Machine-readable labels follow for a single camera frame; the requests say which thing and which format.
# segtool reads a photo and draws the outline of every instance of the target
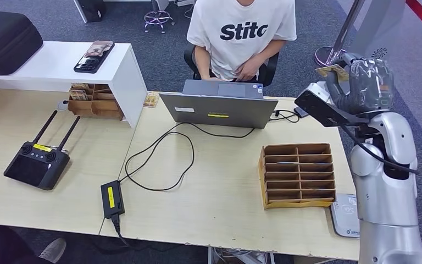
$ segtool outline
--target trackpad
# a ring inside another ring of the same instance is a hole
[[[245,98],[245,85],[243,84],[219,84],[219,96]]]

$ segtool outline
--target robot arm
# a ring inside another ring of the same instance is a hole
[[[391,111],[393,75],[380,59],[345,53],[350,91],[331,71],[327,88],[336,106],[304,91],[295,103],[325,127],[355,141],[350,156],[360,220],[360,264],[422,263],[415,199],[417,154],[407,120]],[[346,126],[356,127],[353,135]]]

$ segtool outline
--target gray laptop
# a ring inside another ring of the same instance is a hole
[[[183,93],[160,94],[176,122],[264,128],[277,100],[263,99],[263,85],[187,80]]]

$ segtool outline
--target cardboard compartment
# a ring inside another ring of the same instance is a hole
[[[267,172],[298,172],[297,164],[290,163],[267,163],[266,164]]]
[[[336,191],[334,190],[302,190],[302,199],[322,199],[322,201],[335,201]]]
[[[265,209],[328,207],[336,200],[329,144],[263,147],[258,168]]]
[[[268,201],[299,201],[301,199],[300,190],[268,190]]]
[[[302,181],[302,190],[333,190],[336,184],[333,180]]]
[[[266,172],[265,180],[300,180],[298,172]]]
[[[300,190],[300,181],[268,180],[266,188],[268,190]]]
[[[77,116],[107,117],[122,120],[124,114],[107,84],[78,84],[76,89],[87,93],[88,101],[69,99],[68,109]]]
[[[271,145],[264,148],[264,155],[296,155],[297,147],[293,145]]]
[[[301,172],[332,172],[334,170],[331,163],[328,164],[300,164]]]
[[[306,154],[331,154],[329,144],[304,144],[297,146],[299,155]]]
[[[76,116],[92,117],[95,116],[91,112],[91,101],[69,100],[68,110]]]
[[[266,163],[298,163],[297,155],[266,156]]]
[[[300,180],[334,180],[332,172],[300,172]]]
[[[332,156],[329,154],[322,155],[299,155],[299,163],[332,163]]]

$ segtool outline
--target shoe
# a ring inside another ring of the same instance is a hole
[[[63,238],[52,241],[40,254],[40,258],[51,263],[57,263],[64,253],[67,243]]]

